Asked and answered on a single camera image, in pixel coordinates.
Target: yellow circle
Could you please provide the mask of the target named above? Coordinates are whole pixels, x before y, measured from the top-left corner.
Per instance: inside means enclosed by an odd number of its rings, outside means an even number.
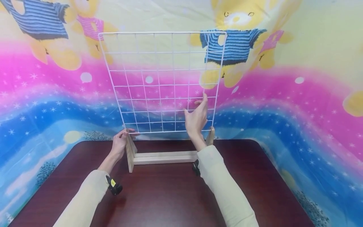
[[[343,101],[344,110],[355,117],[363,117],[363,91],[351,93]]]
[[[77,142],[81,137],[82,134],[79,131],[69,131],[64,135],[63,140],[68,144],[72,144]]]
[[[293,189],[296,186],[293,176],[287,170],[282,169],[280,174],[289,188]]]

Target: blue striped shirt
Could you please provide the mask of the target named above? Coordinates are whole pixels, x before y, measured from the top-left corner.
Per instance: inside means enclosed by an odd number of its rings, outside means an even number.
[[[223,65],[235,65],[246,62],[250,49],[253,48],[259,35],[266,32],[266,29],[253,30],[227,30],[227,39],[224,48]],[[221,32],[221,30],[207,30],[207,32]],[[202,48],[208,46],[204,62],[215,62],[221,64],[223,46],[218,44],[218,33],[201,33],[200,41]]]
[[[18,13],[10,0],[0,0],[11,13],[20,30],[37,40],[68,38],[63,23],[69,5],[40,0],[23,0],[25,13]]]

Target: yellow tag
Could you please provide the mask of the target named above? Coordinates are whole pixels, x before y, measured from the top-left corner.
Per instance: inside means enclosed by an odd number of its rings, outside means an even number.
[[[115,185],[116,185],[116,182],[113,179],[111,179],[111,186],[114,187]]]

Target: white circle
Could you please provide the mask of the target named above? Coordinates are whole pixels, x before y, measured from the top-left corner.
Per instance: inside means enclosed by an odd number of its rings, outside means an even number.
[[[90,73],[84,72],[81,74],[82,83],[89,83],[92,81],[92,75]]]
[[[72,144],[72,143],[77,142],[81,137],[82,137],[81,132],[79,132],[79,131],[69,131],[64,135],[63,140],[67,144]]]
[[[148,84],[151,84],[154,81],[154,79],[151,76],[147,76],[145,78],[145,82],[147,82]]]
[[[295,79],[295,83],[297,84],[302,84],[304,82],[304,78],[303,77],[298,77]]]
[[[237,87],[235,87],[234,89],[233,89],[233,91],[232,91],[232,94],[234,93],[234,92],[236,92],[237,90],[238,90],[238,88],[239,88],[240,86],[237,86]]]

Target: grid frame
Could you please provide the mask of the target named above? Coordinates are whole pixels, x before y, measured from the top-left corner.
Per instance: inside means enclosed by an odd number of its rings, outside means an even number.
[[[174,49],[174,37],[178,36],[178,35],[187,35],[189,40],[191,39],[191,35],[192,34],[199,34],[200,36],[205,35],[205,37],[207,37],[206,40],[206,44],[204,45],[203,48],[205,48],[205,50],[203,51],[192,51],[191,50],[191,45],[188,45],[188,50],[187,51],[176,51]],[[224,42],[223,45],[221,46],[222,50],[218,50],[218,51],[210,51],[209,50],[209,45],[211,43],[211,38],[213,34],[217,34],[219,37],[220,35],[224,35]],[[153,37],[153,41],[154,41],[154,46],[155,46],[155,50],[153,52],[151,51],[142,51],[142,49],[140,48],[140,45],[138,43],[138,36],[140,35],[150,35]],[[172,49],[171,51],[158,51],[157,48],[157,44],[156,44],[156,35],[164,35],[164,36],[169,36],[171,37],[171,46]],[[118,40],[119,36],[133,36],[136,42],[136,51],[135,52],[128,52],[128,51],[117,51],[117,52],[109,52],[109,51],[105,51],[107,50],[107,43],[105,42],[105,37],[107,36],[116,36],[116,39]],[[119,113],[121,116],[121,120],[122,120],[122,124],[123,127],[128,128],[128,126],[130,125],[135,125],[136,128],[135,130],[137,131],[137,133],[139,134],[147,134],[147,133],[170,133],[170,132],[186,132],[185,127],[183,129],[177,129],[177,123],[182,123],[182,125],[185,126],[185,119],[184,120],[177,120],[177,112],[183,112],[184,110],[178,110],[177,106],[176,106],[176,100],[183,100],[183,99],[187,99],[187,107],[186,109],[188,111],[193,110],[190,106],[190,100],[191,99],[199,99],[201,100],[203,98],[203,94],[205,93],[205,88],[203,88],[203,92],[201,93],[202,96],[201,97],[190,97],[190,87],[191,86],[195,86],[195,85],[214,85],[216,86],[216,94],[215,96],[211,96],[208,97],[208,99],[214,98],[214,103],[212,103],[212,108],[208,108],[209,112],[212,112],[212,116],[211,119],[207,118],[207,126],[208,127],[213,127],[214,125],[214,119],[215,119],[215,113],[216,113],[216,106],[217,106],[217,97],[218,97],[218,91],[219,91],[219,84],[220,84],[220,80],[221,80],[221,70],[222,70],[222,65],[223,65],[223,58],[224,58],[224,52],[225,52],[225,44],[226,44],[226,39],[227,39],[227,33],[223,32],[223,31],[202,31],[202,32],[103,32],[103,33],[99,33],[98,34],[98,38],[99,38],[99,43],[100,43],[100,47],[101,47],[101,51],[102,51],[102,55],[104,58],[104,61],[106,63],[106,67],[109,73],[109,78],[113,87],[113,92],[115,94],[115,98],[116,101],[118,103],[118,109],[119,109]],[[175,59],[174,56],[175,54],[178,53],[183,53],[183,54],[188,54],[188,68],[183,68],[183,69],[178,69],[175,68]],[[191,54],[192,53],[205,53],[205,67],[204,68],[191,68]],[[126,69],[125,68],[125,64],[123,61],[123,58],[125,56],[127,56],[128,54],[136,54],[138,57],[138,60],[140,61],[140,55],[141,54],[153,54],[155,56],[156,62],[157,62],[157,68],[156,69],[143,69],[143,67],[141,67],[140,69]],[[159,54],[171,54],[172,55],[172,69],[160,69],[159,68],[159,61],[158,61],[158,56]],[[220,64],[219,67],[217,68],[208,68],[208,55],[210,54],[219,54],[221,56],[220,59]],[[108,61],[107,61],[107,55],[120,55],[120,59],[122,62],[122,69],[111,69]],[[208,71],[208,70],[217,70],[218,71],[218,81],[216,83],[204,83],[201,84],[200,82],[198,84],[196,83],[190,83],[190,78],[188,78],[188,83],[186,84],[176,84],[176,76],[175,76],[175,72],[177,71]],[[121,72],[125,74],[125,78],[126,78],[126,85],[115,85],[115,82],[113,80],[113,76],[112,73],[113,72]],[[129,80],[128,80],[128,76],[127,73],[131,73],[131,72],[140,72],[141,77],[142,77],[142,85],[130,85]],[[144,81],[144,73],[148,73],[148,72],[156,72],[157,74],[157,85],[147,85],[145,84]],[[172,84],[161,84],[160,83],[160,76],[159,73],[160,72],[172,72],[173,75],[173,83]],[[161,97],[161,87],[162,86],[173,86],[174,87],[174,97],[173,98],[162,98]],[[188,97],[176,97],[176,87],[177,86],[188,86]],[[144,98],[132,98],[131,96],[131,88],[135,88],[135,87],[143,87],[143,91],[144,91]],[[159,98],[147,98],[147,92],[146,92],[146,88],[147,87],[158,87],[158,93],[159,93]],[[118,92],[117,92],[117,88],[126,88],[130,94],[130,98],[119,98],[118,97]],[[173,110],[158,110],[158,111],[153,111],[150,110],[149,105],[148,105],[148,101],[159,101],[160,106],[162,105],[162,101],[163,100],[174,100],[173,104],[174,104],[174,109]],[[123,110],[122,109],[122,105],[120,104],[120,101],[130,101],[131,103],[131,108],[130,110]],[[145,111],[138,111],[135,110],[135,103],[138,101],[145,101],[146,102],[146,110]],[[151,120],[150,114],[155,113],[155,112],[160,112],[160,119],[161,120]],[[166,112],[173,112],[174,113],[174,120],[168,120],[164,117],[163,119],[163,115],[165,115]],[[132,114],[133,117],[135,118],[135,122],[134,123],[129,123],[127,121],[125,121],[124,118],[124,114]],[[136,114],[145,114],[147,115],[147,119],[148,121],[146,122],[138,122],[137,121],[137,116]],[[161,124],[161,131],[160,130],[156,130],[156,131],[152,131],[152,124],[155,123],[160,123]],[[174,124],[174,130],[166,130],[164,128],[164,124],[165,123],[173,123]],[[139,126],[141,125],[147,125],[149,126],[149,131],[141,131]]]

